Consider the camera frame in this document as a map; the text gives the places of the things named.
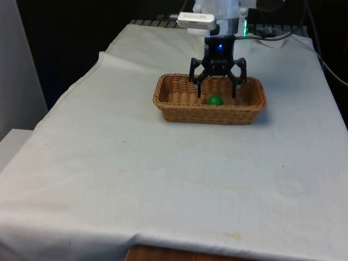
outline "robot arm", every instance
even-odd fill
[[[181,13],[178,24],[187,28],[190,34],[204,37],[243,36],[249,8],[274,11],[284,2],[285,0],[196,0],[194,13]]]
[[[249,8],[273,11],[285,0],[196,0],[194,13],[180,13],[179,26],[187,28],[190,34],[204,36],[204,57],[191,59],[189,81],[197,86],[201,97],[201,84],[208,76],[227,76],[232,82],[232,98],[235,98],[237,85],[247,81],[246,60],[233,59],[236,35],[245,32],[245,18]],[[204,70],[195,76],[200,65]],[[240,67],[240,76],[231,69]]]

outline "table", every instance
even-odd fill
[[[165,122],[158,78],[202,54],[184,30],[127,26],[0,174],[0,245],[26,260],[123,260],[135,244],[346,260],[348,135],[315,54],[240,41],[268,98],[256,122]]]
[[[179,251],[150,246],[133,246],[125,261],[247,261],[236,257],[213,256],[209,254]]]

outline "white wall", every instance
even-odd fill
[[[0,140],[33,129],[47,113],[15,0],[0,0]]]

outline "green ball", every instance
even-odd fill
[[[209,105],[223,105],[223,99],[219,95],[212,95],[208,100]]]

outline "black background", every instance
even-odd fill
[[[184,0],[17,0],[36,69],[49,108],[83,76],[132,18],[155,18],[178,13]],[[193,6],[188,1],[187,8]],[[309,0],[324,60],[348,81],[348,0]],[[272,14],[252,10],[250,22],[298,24],[302,0],[287,0]],[[308,16],[305,21],[310,25]],[[326,74],[348,126],[348,88]]]

